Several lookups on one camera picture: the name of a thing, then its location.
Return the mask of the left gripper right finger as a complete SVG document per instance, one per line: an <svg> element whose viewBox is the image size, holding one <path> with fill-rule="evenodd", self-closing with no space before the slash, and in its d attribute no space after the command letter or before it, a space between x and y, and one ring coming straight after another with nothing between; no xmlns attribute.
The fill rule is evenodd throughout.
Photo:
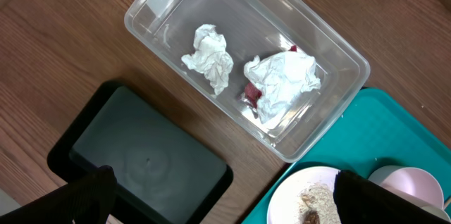
<svg viewBox="0 0 451 224"><path fill-rule="evenodd" d="M447 224L350 170L335 176L333 199L342 224Z"/></svg>

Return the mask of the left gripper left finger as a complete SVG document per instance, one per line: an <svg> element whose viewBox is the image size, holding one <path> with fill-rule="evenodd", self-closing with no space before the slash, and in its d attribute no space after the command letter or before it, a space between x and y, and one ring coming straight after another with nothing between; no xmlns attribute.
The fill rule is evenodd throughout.
<svg viewBox="0 0 451 224"><path fill-rule="evenodd" d="M75 182L2 215L1 224L103 224L115 204L116 187L113 168L102 166Z"/></svg>

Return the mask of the large white napkin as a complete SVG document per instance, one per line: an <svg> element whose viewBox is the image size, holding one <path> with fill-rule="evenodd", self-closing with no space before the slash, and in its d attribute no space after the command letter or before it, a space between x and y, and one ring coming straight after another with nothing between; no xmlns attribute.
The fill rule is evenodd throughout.
<svg viewBox="0 0 451 224"><path fill-rule="evenodd" d="M300 51L284 51L244 66L245 77L261 92L257 114L261 123L276 122L304 92L321 88L316 59Z"/></svg>

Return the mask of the small white napkin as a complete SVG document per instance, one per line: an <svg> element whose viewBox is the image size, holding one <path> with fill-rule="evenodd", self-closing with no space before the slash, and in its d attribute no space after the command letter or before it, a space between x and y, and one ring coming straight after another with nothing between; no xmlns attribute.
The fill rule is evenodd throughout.
<svg viewBox="0 0 451 224"><path fill-rule="evenodd" d="M182 62L190 69L202 74L219 95L228 87L229 74L234 62L226 51L227 43L222 34L216 32L216 26L203 24L195 30L193 54L185 54Z"/></svg>

